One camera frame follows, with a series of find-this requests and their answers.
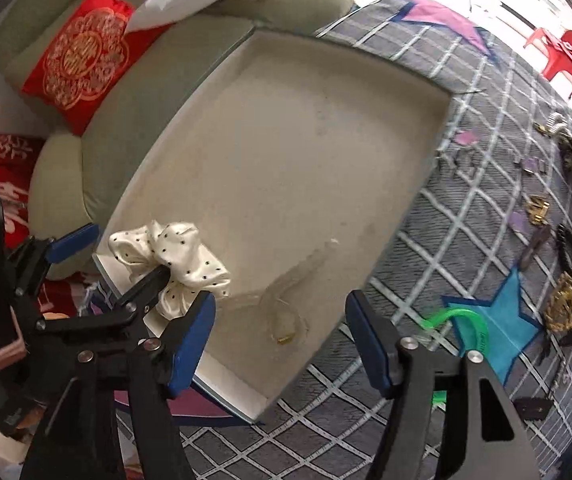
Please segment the white polka dot scrunchie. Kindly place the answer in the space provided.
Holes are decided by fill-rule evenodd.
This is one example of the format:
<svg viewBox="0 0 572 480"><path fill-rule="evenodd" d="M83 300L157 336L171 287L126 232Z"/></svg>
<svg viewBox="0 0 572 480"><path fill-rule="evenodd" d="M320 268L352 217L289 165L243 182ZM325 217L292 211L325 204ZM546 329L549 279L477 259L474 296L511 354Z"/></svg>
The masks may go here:
<svg viewBox="0 0 572 480"><path fill-rule="evenodd" d="M230 292L230 272L202 242L193 223L152 220L134 230L112 233L108 248L133 284L158 266L170 270L156 305L157 312L168 321L186 315L202 290L218 299Z"/></svg>

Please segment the green plastic bangle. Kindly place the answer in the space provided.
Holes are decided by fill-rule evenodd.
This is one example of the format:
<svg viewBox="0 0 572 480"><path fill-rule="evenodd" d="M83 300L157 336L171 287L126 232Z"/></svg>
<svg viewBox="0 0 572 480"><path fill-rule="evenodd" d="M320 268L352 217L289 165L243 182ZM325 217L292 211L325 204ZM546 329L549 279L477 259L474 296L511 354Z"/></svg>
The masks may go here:
<svg viewBox="0 0 572 480"><path fill-rule="evenodd" d="M441 325L450 321L461 339L461 350L475 350L486 356L490 347L489 329L484 317L469 308L447 308L420 322L420 328L425 332L438 330Z"/></svg>

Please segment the dark brown snap hairclip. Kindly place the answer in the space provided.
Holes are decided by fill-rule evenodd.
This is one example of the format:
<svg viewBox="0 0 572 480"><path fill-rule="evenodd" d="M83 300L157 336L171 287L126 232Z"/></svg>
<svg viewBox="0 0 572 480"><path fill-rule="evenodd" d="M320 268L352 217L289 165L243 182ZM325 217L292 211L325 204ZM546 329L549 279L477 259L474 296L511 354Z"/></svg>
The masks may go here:
<svg viewBox="0 0 572 480"><path fill-rule="evenodd" d="M551 237L551 232L552 228L549 224L542 224L542 226L536 228L532 237L530 237L528 245L517 260L517 269L520 272L525 272L528 269L540 247Z"/></svg>

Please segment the black rectangular hair clip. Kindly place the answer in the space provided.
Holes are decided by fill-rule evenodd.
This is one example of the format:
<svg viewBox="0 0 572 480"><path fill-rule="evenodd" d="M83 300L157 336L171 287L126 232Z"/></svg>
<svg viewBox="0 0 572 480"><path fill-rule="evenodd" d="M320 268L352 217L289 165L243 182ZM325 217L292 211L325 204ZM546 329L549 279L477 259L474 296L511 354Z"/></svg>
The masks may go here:
<svg viewBox="0 0 572 480"><path fill-rule="evenodd" d="M514 408L523 422L543 422L550 414L554 401L548 396L543 398L516 398Z"/></svg>

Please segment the red printed blanket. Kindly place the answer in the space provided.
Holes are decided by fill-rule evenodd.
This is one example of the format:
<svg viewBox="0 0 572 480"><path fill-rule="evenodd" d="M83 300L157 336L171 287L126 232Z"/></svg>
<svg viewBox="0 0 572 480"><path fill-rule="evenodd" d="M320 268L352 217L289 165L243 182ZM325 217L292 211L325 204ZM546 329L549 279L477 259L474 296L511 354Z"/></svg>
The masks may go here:
<svg viewBox="0 0 572 480"><path fill-rule="evenodd" d="M3 205L5 246L15 249L29 236L28 198L36 160L45 141L32 136L0 133L0 199ZM85 292L84 278L46 280L38 305L49 320L75 318Z"/></svg>

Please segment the red embroidered cushion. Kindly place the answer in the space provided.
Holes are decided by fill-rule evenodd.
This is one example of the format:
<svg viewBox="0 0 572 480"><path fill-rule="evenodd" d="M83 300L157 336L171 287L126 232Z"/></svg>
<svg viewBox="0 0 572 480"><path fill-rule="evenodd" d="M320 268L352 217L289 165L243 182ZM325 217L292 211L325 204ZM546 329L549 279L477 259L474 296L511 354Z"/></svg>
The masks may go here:
<svg viewBox="0 0 572 480"><path fill-rule="evenodd" d="M82 136L119 79L168 29L128 32L134 6L123 0L83 0L21 87L56 108Z"/></svg>

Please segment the white cardboard tray box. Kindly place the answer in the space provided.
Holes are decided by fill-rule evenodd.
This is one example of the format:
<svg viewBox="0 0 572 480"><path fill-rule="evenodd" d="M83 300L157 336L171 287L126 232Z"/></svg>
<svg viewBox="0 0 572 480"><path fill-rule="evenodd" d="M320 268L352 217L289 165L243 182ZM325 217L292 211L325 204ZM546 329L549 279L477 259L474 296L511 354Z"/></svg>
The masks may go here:
<svg viewBox="0 0 572 480"><path fill-rule="evenodd" d="M363 285L434 163L452 94L363 50L254 32L168 123L107 232L186 221L231 273L194 381L255 422Z"/></svg>

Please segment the grey checked star tablecloth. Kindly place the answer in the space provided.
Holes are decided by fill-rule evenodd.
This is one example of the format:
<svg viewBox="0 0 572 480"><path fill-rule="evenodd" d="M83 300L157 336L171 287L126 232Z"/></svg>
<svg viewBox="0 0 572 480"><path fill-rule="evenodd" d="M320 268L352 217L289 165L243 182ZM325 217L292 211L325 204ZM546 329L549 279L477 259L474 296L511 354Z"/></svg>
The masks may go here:
<svg viewBox="0 0 572 480"><path fill-rule="evenodd" d="M572 233L572 179L557 146L534 130L552 113L572 135L572 111L557 92L496 37L492 58L437 25L398 20L404 0L379 0L327 27L344 41L417 70L453 89L440 150L476 148L476 177L439 176L420 190L365 291L403 333L438 310L445 296L489 300L528 234L515 217L530 195L551 204L548 220ZM554 478L572 443L572 347L518 356L507 392L551 391L543 422L527 427L540 474ZM338 328L258 426L185 427L185 453L201 479L362 479L382 436L389 404L368 384L350 334Z"/></svg>

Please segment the black lightning hairpins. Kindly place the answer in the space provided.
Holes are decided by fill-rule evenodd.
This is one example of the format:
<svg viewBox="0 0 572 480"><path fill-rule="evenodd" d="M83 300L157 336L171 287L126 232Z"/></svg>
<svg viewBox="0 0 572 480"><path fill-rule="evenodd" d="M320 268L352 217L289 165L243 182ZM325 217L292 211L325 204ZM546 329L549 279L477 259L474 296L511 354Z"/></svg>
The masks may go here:
<svg viewBox="0 0 572 480"><path fill-rule="evenodd" d="M476 177L480 166L480 153L476 148L462 146L454 151L436 151L436 170L439 176L455 177L462 174L466 178Z"/></svg>

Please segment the red plastic chair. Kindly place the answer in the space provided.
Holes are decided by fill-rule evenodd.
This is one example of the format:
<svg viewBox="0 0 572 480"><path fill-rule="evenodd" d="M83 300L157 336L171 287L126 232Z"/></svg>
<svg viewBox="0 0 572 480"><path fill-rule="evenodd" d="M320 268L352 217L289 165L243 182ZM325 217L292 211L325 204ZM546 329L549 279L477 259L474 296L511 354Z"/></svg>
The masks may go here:
<svg viewBox="0 0 572 480"><path fill-rule="evenodd" d="M538 42L544 47L548 59L541 70L541 76L547 81L552 81L558 73L565 73L572 78L572 30L565 30L563 35L557 38L545 28L536 28L527 38L524 47L536 47Z"/></svg>

